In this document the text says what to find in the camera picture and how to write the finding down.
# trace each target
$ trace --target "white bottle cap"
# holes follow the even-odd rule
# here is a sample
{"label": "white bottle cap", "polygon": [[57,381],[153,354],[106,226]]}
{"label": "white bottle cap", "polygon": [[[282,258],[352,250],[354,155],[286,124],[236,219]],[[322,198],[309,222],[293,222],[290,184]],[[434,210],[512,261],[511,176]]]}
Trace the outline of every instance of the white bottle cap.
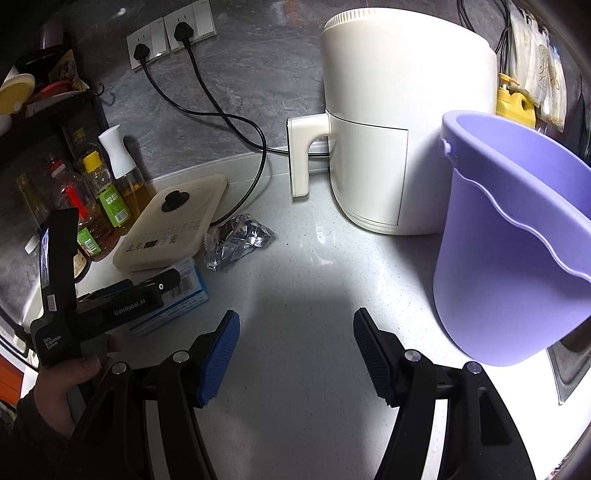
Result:
{"label": "white bottle cap", "polygon": [[99,135],[100,143],[111,159],[111,168],[116,179],[120,179],[136,167],[134,159],[129,155],[123,143],[120,126],[115,125]]}

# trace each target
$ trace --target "white air fryer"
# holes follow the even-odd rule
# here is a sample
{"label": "white air fryer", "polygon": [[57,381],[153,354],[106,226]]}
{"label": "white air fryer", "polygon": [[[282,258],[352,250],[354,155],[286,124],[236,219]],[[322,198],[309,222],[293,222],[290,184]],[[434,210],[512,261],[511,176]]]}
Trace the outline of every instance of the white air fryer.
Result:
{"label": "white air fryer", "polygon": [[442,231],[451,169],[441,117],[495,112],[487,41],[429,15],[360,8],[329,20],[320,51],[326,112],[287,121],[291,195],[308,194],[308,149],[328,135],[330,182],[354,223],[394,235]]}

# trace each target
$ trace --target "kitchen countertop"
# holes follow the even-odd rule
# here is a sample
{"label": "kitchen countertop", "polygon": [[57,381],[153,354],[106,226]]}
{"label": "kitchen countertop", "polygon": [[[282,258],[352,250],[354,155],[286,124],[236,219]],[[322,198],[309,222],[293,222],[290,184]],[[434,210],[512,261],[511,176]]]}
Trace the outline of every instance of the kitchen countertop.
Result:
{"label": "kitchen countertop", "polygon": [[[230,186],[217,217],[246,190],[258,158],[206,164],[155,186],[224,173]],[[227,309],[238,312],[241,337],[219,394],[196,411],[220,480],[374,478],[397,410],[375,394],[353,338],[353,314],[360,307],[380,329],[434,363],[461,367],[469,359],[446,335],[434,307],[441,236],[358,228],[337,206],[326,164],[313,164],[310,194],[293,200],[287,161],[271,156],[242,211],[277,236],[217,273],[205,269],[200,252],[197,265],[209,302],[143,338],[126,338],[118,354],[134,368],[159,363],[213,330]],[[93,264],[79,294],[123,278],[111,258]],[[591,375],[559,406],[546,351],[512,367],[485,369],[513,416],[537,479],[545,479],[591,421]],[[446,402],[438,401],[423,480],[437,478],[445,421]],[[156,478],[167,478],[161,447],[152,454]]]}

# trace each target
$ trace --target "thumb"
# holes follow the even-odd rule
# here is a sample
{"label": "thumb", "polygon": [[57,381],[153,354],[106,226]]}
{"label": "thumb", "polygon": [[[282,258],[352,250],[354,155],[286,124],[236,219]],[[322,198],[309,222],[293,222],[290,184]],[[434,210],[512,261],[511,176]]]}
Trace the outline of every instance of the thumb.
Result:
{"label": "thumb", "polygon": [[72,387],[89,381],[100,371],[100,360],[96,355],[66,360],[46,372],[51,385],[61,394]]}

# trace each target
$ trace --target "blue gripper pad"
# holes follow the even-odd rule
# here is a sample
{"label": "blue gripper pad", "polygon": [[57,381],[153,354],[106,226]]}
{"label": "blue gripper pad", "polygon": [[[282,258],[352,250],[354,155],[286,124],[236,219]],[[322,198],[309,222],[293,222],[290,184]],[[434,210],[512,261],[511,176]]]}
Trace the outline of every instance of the blue gripper pad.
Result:
{"label": "blue gripper pad", "polygon": [[201,368],[197,400],[202,407],[216,397],[236,348],[238,337],[240,337],[240,317],[236,312],[232,312]]}
{"label": "blue gripper pad", "polygon": [[395,397],[391,382],[392,367],[380,344],[381,339],[378,337],[380,331],[365,309],[355,312],[353,335],[374,384],[375,392],[378,397],[383,398],[389,406],[392,406]]}

